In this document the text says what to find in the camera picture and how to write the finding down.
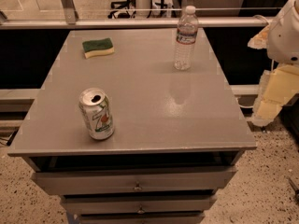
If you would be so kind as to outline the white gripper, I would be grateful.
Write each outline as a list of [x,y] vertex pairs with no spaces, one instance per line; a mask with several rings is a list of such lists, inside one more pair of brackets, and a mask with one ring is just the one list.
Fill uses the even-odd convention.
[[251,122],[263,127],[273,122],[282,107],[299,92],[299,0],[288,0],[270,26],[252,37],[248,46],[267,48],[270,59],[283,63],[273,71],[264,71],[260,79]]

